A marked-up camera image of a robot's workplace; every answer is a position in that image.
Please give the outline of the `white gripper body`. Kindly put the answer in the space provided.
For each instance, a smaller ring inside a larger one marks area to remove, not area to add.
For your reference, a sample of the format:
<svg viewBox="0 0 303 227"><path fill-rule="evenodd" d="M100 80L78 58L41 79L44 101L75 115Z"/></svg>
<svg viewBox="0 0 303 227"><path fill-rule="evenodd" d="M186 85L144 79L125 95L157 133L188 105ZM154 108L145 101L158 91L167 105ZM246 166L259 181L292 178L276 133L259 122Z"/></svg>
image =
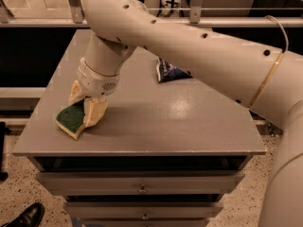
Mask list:
<svg viewBox="0 0 303 227"><path fill-rule="evenodd" d="M99 97L112 94L116 90L120 76L103 76L91 69L84 58L81 58L77 69L77 79L87 96Z"/></svg>

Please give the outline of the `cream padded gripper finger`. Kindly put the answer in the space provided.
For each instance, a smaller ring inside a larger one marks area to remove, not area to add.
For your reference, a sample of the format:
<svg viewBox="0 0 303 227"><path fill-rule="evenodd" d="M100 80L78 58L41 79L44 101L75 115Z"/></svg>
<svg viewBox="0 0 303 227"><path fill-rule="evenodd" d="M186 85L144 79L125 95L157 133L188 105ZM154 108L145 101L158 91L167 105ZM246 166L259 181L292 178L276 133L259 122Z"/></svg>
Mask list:
<svg viewBox="0 0 303 227"><path fill-rule="evenodd" d="M86 128L95 126L105 115L108 107L106 96L87 97L84 99L83 124Z"/></svg>
<svg viewBox="0 0 303 227"><path fill-rule="evenodd" d="M77 80L75 80L72 84L70 96L69 96L69 104L73 105L85 98L85 94Z"/></svg>

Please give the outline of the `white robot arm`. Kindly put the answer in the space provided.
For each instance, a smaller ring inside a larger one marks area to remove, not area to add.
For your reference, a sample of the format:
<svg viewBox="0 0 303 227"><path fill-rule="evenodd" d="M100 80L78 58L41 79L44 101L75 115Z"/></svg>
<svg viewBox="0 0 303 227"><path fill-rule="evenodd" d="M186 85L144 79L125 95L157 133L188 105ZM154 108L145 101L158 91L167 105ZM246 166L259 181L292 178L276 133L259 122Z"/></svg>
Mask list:
<svg viewBox="0 0 303 227"><path fill-rule="evenodd" d="M280 127L258 227L303 227L303 62L288 50L169 23L136 0L87 0L94 35L80 62L79 96L111 94L138 46Z"/></svg>

